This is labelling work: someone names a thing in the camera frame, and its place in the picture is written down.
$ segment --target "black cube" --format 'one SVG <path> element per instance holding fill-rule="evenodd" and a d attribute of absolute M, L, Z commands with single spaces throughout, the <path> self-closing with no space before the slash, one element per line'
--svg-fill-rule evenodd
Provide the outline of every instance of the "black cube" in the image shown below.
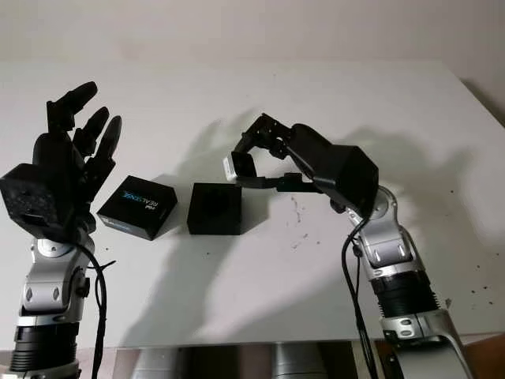
<path fill-rule="evenodd" d="M 234 184 L 195 183 L 189 205 L 192 235 L 239 235 L 242 188 Z"/>

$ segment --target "black ribbed joint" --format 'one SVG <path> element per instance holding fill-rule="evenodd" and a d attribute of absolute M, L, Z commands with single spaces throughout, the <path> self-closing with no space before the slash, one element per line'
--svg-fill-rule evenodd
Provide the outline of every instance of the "black ribbed joint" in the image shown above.
<path fill-rule="evenodd" d="M 371 283 L 385 317 L 439 309 L 424 271 L 402 272 L 371 280 Z"/>
<path fill-rule="evenodd" d="M 10 370 L 33 371 L 72 363 L 78 332 L 79 323 L 17 327 Z"/>

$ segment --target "robotic hand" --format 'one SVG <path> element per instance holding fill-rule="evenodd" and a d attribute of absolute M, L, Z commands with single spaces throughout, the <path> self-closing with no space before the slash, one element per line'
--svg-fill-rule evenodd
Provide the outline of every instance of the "robotic hand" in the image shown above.
<path fill-rule="evenodd" d="M 114 168 L 122 120 L 113 117 L 94 156 L 109 111 L 100 108 L 73 139 L 74 115 L 97 93 L 89 82 L 47 102 L 49 130 L 33 148 L 32 164 L 22 163 L 0 179 L 9 217 L 30 233 L 32 268 L 27 275 L 6 378 L 77 378 L 76 336 L 90 282 L 91 261 L 101 286 L 99 331 L 93 377 L 101 361 L 107 295 L 90 239 L 96 227 L 90 204 Z"/>
<path fill-rule="evenodd" d="M 311 182 L 293 173 L 257 177 L 248 154 L 253 147 L 266 148 L 280 159 L 290 156 Z M 325 193 L 336 212 L 347 212 L 354 229 L 342 249 L 342 266 L 366 358 L 367 351 L 371 354 L 368 335 L 346 266 L 351 242 L 364 258 L 383 314 L 383 334 L 395 350 L 388 359 L 391 374 L 409 379 L 473 377 L 449 313 L 440 309 L 413 240 L 398 223 L 395 196 L 379 186 L 377 166 L 359 147 L 332 144 L 306 125 L 288 128 L 262 114 L 242 134 L 223 166 L 226 178 L 239 186 Z M 373 357 L 368 356 L 367 364 L 372 378 L 377 377 Z"/>

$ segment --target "black box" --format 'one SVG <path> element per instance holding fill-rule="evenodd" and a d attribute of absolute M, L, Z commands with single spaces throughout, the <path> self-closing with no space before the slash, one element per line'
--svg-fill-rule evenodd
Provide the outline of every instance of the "black box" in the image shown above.
<path fill-rule="evenodd" d="M 195 183 L 188 214 L 192 235 L 239 235 L 242 188 L 234 184 Z"/>
<path fill-rule="evenodd" d="M 98 216 L 108 227 L 151 241 L 176 204 L 172 187 L 129 176 Z"/>

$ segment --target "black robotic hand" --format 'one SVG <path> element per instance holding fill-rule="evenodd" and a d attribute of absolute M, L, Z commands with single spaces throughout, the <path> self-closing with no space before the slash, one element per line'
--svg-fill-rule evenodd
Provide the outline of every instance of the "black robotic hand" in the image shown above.
<path fill-rule="evenodd" d="M 47 102 L 48 132 L 33 148 L 32 164 L 22 163 L 0 179 L 9 217 L 35 238 L 71 242 L 79 227 L 95 230 L 90 204 L 113 169 L 112 155 L 121 133 L 113 117 L 94 156 L 96 140 L 109 111 L 102 107 L 70 138 L 74 115 L 97 93 L 92 81 Z"/>
<path fill-rule="evenodd" d="M 254 147 L 267 149 L 275 158 L 289 156 L 310 182 L 303 182 L 299 173 L 258 177 L 249 154 Z M 332 144 L 307 125 L 288 128 L 267 114 L 242 134 L 223 164 L 226 178 L 239 186 L 325 193 L 339 213 L 350 208 L 360 216 L 369 215 L 379 188 L 379 169 L 359 147 Z"/>

